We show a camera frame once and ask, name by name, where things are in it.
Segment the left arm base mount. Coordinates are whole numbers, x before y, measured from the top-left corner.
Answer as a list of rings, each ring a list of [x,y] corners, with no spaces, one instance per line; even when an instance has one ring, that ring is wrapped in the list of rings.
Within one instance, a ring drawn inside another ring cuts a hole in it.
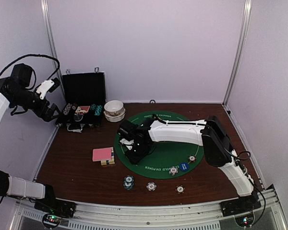
[[[55,200],[54,203],[47,203],[42,200],[36,200],[34,208],[45,213],[54,214],[62,218],[73,218],[76,204],[74,202]]]

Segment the blue small blind button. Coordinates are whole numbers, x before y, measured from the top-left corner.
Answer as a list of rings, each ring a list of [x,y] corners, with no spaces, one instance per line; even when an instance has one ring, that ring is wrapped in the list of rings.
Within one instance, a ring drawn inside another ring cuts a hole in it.
[[[182,162],[179,164],[179,169],[182,171],[182,172],[186,172],[190,169],[190,166],[188,163],[186,162]]]

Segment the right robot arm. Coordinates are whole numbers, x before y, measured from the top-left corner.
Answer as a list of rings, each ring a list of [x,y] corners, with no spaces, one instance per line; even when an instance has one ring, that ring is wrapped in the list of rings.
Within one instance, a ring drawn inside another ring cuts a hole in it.
[[[236,153],[228,134],[216,116],[197,121],[169,121],[153,114],[141,124],[123,121],[117,134],[130,142],[125,155],[132,164],[139,163],[151,151],[155,142],[178,142],[202,146],[206,162],[219,168],[234,185],[236,206],[247,211],[259,202],[258,188]]]

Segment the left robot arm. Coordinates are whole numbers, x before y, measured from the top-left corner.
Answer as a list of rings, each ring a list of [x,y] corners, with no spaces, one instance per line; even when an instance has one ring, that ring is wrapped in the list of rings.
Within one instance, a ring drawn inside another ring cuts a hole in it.
[[[60,85],[58,78],[45,80],[33,92],[19,84],[13,77],[0,80],[0,122],[8,108],[17,109],[21,106],[24,112],[32,110],[45,122],[58,118],[61,114],[55,104],[46,99],[48,92],[53,92]],[[55,197],[51,185],[31,182],[22,178],[10,176],[0,170],[0,196],[13,196],[18,198],[32,198],[40,202],[49,213],[59,209],[59,201]]]

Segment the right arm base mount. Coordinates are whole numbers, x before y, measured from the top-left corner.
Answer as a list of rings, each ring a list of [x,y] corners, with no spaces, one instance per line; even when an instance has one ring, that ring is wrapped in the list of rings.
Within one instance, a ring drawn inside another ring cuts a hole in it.
[[[261,207],[261,202],[251,199],[237,198],[220,203],[223,217],[250,212]]]

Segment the brown poker chip stack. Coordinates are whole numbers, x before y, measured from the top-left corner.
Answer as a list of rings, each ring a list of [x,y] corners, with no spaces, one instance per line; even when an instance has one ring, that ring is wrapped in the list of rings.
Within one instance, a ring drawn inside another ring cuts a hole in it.
[[[182,194],[182,193],[184,193],[184,191],[185,191],[185,188],[182,185],[179,185],[176,187],[177,193]]]

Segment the red playing card deck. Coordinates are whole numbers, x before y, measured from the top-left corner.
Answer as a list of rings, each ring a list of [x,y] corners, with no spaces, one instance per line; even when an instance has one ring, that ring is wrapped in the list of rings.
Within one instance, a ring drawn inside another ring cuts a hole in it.
[[[111,160],[112,157],[112,147],[93,149],[92,161],[107,161]]]

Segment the teal poker chip stack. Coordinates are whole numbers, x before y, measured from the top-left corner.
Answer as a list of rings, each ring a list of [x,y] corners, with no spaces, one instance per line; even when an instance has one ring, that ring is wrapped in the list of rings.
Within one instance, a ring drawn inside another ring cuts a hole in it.
[[[126,190],[131,190],[134,188],[134,177],[128,175],[124,178],[123,186]]]

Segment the blue white poker chip stack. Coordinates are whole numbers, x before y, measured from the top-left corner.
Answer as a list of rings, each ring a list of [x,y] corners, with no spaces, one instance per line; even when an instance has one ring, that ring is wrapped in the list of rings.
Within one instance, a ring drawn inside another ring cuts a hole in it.
[[[147,188],[148,191],[155,191],[156,188],[157,188],[157,185],[154,182],[149,182],[146,185],[146,188]]]

